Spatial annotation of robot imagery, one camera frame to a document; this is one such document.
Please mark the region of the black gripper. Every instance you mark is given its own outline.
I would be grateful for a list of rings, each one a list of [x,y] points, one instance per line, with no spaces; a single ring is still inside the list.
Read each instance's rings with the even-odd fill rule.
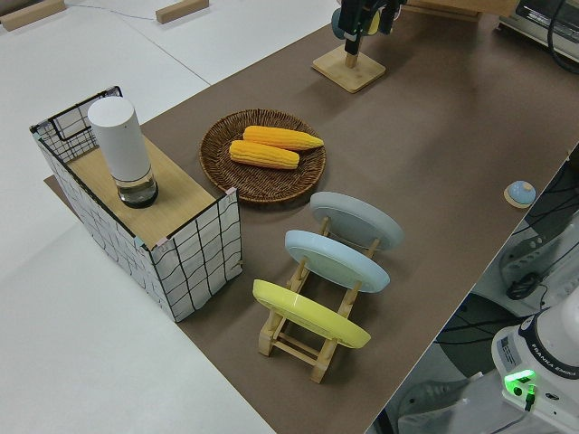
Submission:
[[[341,12],[339,28],[344,31],[347,53],[358,53],[360,45],[360,17],[362,7],[383,7],[378,30],[382,34],[390,34],[394,21],[401,12],[405,0],[340,0]]]

